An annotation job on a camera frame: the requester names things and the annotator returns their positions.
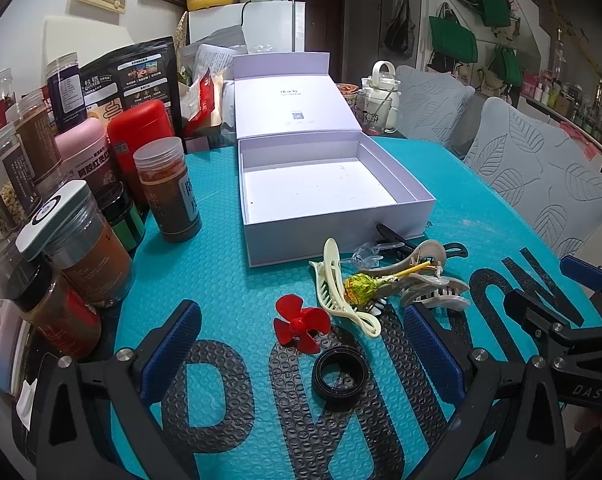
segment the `black tape roll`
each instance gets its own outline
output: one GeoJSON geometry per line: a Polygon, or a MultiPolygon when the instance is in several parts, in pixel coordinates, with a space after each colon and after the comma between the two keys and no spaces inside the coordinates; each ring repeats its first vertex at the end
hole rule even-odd
{"type": "Polygon", "coordinates": [[[367,360],[363,355],[349,346],[337,346],[323,352],[314,362],[312,368],[312,388],[321,399],[342,401],[351,399],[361,393],[368,377],[367,360]],[[323,369],[327,365],[338,364],[342,372],[354,379],[351,388],[334,388],[323,379],[323,369]]]}

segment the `screw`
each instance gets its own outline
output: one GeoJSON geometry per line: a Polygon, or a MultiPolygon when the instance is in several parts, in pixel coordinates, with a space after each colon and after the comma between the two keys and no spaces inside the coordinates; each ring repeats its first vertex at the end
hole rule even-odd
{"type": "Polygon", "coordinates": [[[475,348],[472,350],[472,357],[475,361],[480,362],[485,361],[488,357],[490,357],[490,354],[485,348],[475,348]]]}
{"type": "Polygon", "coordinates": [[[59,368],[67,368],[72,364],[72,358],[69,355],[64,355],[59,359],[57,364],[59,365],[59,368]]]}
{"type": "Polygon", "coordinates": [[[536,368],[545,368],[545,359],[543,359],[540,355],[535,355],[532,357],[532,364],[536,368]]]}
{"type": "Polygon", "coordinates": [[[116,360],[117,361],[129,361],[134,355],[134,350],[131,348],[121,348],[118,352],[116,352],[116,360]]]}

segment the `refrigerator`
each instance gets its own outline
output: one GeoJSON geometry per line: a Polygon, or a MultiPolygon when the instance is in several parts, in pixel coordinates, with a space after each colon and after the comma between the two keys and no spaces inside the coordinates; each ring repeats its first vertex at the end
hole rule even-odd
{"type": "Polygon", "coordinates": [[[291,0],[233,4],[190,12],[190,42],[241,25],[248,52],[305,51],[305,3],[291,0]]]}

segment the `teal table mat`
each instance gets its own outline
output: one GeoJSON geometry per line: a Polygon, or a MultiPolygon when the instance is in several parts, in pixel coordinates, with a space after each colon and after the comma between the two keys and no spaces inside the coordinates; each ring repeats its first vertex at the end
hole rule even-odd
{"type": "MultiPolygon", "coordinates": [[[[448,260],[446,273],[470,283],[472,305],[463,314],[436,311],[442,325],[499,360],[527,360],[535,346],[502,307],[512,288],[539,295],[575,326],[602,324],[535,232],[443,147],[407,139],[377,142],[437,198],[426,236],[468,249],[468,258],[448,260]]],[[[203,229],[192,240],[169,244],[150,215],[116,335],[116,348],[134,348],[184,298],[201,307],[199,339],[163,402],[151,408],[171,449],[204,480],[404,479],[454,407],[430,386],[402,331],[396,301],[380,317],[382,337],[368,339],[337,319],[320,339],[323,349],[357,346],[371,371],[354,406],[327,409],[311,388],[317,356],[281,347],[272,329],[282,295],[297,294],[305,306],[316,306],[307,261],[249,269],[236,149],[187,160],[203,229]]],[[[112,435],[124,465],[144,477],[114,413],[112,435]]],[[[479,466],[489,442],[488,436],[475,449],[463,474],[479,466]]]]}

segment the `red propeller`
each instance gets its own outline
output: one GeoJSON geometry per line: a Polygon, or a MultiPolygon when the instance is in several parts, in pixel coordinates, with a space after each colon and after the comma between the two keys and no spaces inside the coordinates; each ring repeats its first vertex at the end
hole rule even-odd
{"type": "Polygon", "coordinates": [[[276,311],[289,323],[275,317],[274,332],[281,345],[287,345],[295,337],[296,349],[304,354],[318,354],[321,348],[308,333],[316,330],[322,334],[330,331],[330,316],[322,308],[302,308],[303,300],[295,294],[278,298],[276,311]]]}

